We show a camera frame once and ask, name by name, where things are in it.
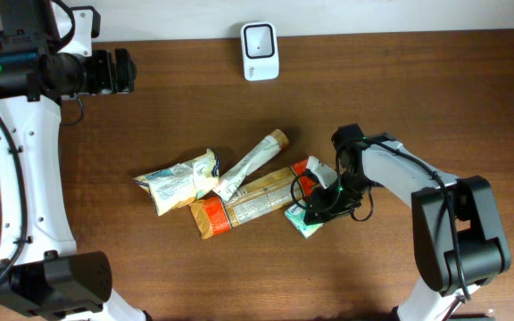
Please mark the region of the white tube gold cap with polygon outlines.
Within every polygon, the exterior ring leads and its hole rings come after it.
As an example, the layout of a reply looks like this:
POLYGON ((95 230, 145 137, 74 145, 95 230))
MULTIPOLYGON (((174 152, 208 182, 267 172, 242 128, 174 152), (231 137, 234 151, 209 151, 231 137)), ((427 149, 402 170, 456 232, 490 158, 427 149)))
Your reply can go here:
POLYGON ((289 139, 280 129, 275 129, 265 136, 234 167, 220 176, 213 188, 222 200, 228 201, 241 186, 246 177, 270 161, 289 145, 289 139))

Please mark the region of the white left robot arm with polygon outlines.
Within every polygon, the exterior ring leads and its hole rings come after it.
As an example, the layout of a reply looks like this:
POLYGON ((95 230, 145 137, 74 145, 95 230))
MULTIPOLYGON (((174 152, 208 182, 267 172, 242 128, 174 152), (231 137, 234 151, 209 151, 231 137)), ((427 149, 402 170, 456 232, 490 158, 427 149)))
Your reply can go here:
POLYGON ((62 102, 127 94, 129 52, 95 50, 101 16, 61 1, 1 1, 0 305, 47 320, 145 320, 113 288, 100 251, 80 254, 59 157, 62 102))

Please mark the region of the green tissue pack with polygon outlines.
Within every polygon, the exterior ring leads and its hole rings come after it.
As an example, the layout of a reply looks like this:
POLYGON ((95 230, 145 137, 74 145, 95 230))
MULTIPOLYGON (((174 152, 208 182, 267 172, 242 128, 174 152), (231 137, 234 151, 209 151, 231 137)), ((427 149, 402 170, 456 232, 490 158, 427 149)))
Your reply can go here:
POLYGON ((289 206, 285 211, 285 216, 289 222, 305 239, 308 239, 323 227, 323 223, 306 225, 304 222, 305 214, 306 212, 297 204, 289 206))

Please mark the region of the orange spaghetti packet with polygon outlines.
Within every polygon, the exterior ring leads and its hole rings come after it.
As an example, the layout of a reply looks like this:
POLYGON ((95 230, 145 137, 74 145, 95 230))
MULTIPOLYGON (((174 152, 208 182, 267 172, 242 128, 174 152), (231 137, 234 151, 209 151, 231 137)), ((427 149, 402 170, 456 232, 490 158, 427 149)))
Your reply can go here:
POLYGON ((309 196, 319 184, 303 177, 307 159, 240 186, 224 201, 219 196, 189 205, 203 239, 224 233, 309 196))

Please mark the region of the cream snack bag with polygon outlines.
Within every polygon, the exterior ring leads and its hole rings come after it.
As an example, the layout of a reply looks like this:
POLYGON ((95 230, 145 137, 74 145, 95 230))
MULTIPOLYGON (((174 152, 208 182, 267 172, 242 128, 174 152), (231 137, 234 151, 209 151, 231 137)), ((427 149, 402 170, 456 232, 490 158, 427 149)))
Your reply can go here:
POLYGON ((192 160, 134 177, 133 181, 149 194, 154 212, 162 216, 201 199, 216 187, 219 165, 218 155, 208 148, 192 160))

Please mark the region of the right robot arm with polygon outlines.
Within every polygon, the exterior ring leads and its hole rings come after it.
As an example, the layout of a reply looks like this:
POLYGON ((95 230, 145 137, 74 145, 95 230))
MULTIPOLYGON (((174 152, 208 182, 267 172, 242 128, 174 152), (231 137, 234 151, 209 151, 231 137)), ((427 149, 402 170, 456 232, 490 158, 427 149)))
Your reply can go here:
POLYGON ((296 206, 305 225, 352 217, 384 187, 411 210, 419 279, 392 320, 447 320, 473 292, 507 272, 510 247, 490 183, 437 169, 388 133, 366 136, 357 124, 331 137, 335 166, 310 157, 303 175, 315 183, 296 206))

